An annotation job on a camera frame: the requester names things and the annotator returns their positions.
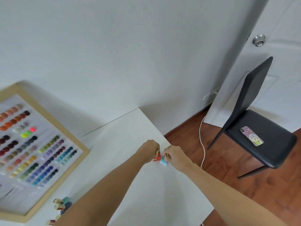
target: white cable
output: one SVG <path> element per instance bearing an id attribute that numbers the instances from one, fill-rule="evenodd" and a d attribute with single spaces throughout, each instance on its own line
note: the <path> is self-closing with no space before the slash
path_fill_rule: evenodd
<path id="1" fill-rule="evenodd" d="M 203 123 L 205 117 L 206 117 L 206 116 L 204 116 L 204 118 L 202 119 L 202 122 L 201 122 L 201 125 L 200 125 L 200 129 L 199 129 L 200 142 L 201 142 L 201 145 L 202 145 L 202 147 L 203 147 L 203 149 L 204 149 L 204 158 L 203 158 L 203 161 L 202 161 L 202 164 L 201 164 L 201 168 L 202 168 L 203 163 L 204 163 L 204 160 L 205 160 L 205 147 L 204 147 L 204 145 L 203 145 L 203 143 L 202 143 L 202 141 L 201 141 L 201 126 L 202 126 L 202 123 Z"/>

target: purple phone case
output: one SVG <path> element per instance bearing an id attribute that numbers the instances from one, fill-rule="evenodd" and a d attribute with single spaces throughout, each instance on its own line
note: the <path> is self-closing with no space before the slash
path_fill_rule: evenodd
<path id="1" fill-rule="evenodd" d="M 248 126 L 242 127 L 239 129 L 256 147 L 263 144 L 263 140 L 259 138 Z"/>

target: wall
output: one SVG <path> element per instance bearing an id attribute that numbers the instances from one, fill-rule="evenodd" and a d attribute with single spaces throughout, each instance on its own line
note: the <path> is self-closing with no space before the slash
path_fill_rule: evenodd
<path id="1" fill-rule="evenodd" d="M 1 0 L 0 87 L 25 88 L 76 137 L 140 107 L 161 133 L 212 98 L 258 0 Z"/>

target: chair backrest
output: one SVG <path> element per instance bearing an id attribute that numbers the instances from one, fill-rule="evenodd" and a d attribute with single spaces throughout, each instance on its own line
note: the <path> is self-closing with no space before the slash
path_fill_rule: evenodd
<path id="1" fill-rule="evenodd" d="M 262 64 L 251 71 L 243 82 L 243 87 L 239 93 L 234 110 L 223 126 L 226 130 L 237 117 L 239 117 L 248 107 L 252 104 L 257 97 L 258 92 L 263 84 L 265 76 L 267 75 L 269 68 L 272 64 L 273 57 L 269 57 Z"/>

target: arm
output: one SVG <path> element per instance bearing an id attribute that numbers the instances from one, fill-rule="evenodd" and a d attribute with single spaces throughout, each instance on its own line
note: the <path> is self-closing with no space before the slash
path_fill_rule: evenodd
<path id="1" fill-rule="evenodd" d="M 74 203 L 55 226 L 107 225 L 142 166 L 150 162 L 159 149 L 154 140 L 146 141 L 127 161 Z"/>
<path id="2" fill-rule="evenodd" d="M 163 155 L 202 191 L 227 225 L 286 226 L 267 209 L 192 163 L 180 147 L 169 146 Z"/>

